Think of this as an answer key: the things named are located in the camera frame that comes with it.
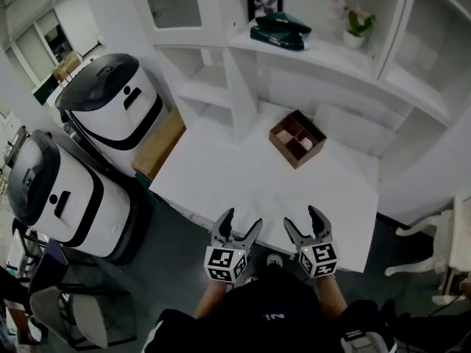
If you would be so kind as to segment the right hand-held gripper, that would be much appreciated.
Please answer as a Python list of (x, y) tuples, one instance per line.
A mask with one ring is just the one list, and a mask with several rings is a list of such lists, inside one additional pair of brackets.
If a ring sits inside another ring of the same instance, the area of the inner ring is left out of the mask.
[(312, 205), (308, 206), (314, 239), (303, 235), (294, 222), (285, 217), (283, 226), (298, 252), (298, 262), (310, 278), (334, 274), (338, 267), (336, 242), (332, 237), (332, 226), (328, 218)]

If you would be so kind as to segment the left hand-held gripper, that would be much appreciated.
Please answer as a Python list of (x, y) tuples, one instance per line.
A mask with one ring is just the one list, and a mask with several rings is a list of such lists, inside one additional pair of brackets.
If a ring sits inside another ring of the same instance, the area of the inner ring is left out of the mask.
[(248, 251), (263, 227), (259, 218), (242, 238), (232, 237), (234, 208), (222, 213), (213, 224), (211, 245), (206, 249), (204, 268), (208, 277), (217, 282), (236, 282), (248, 264)]

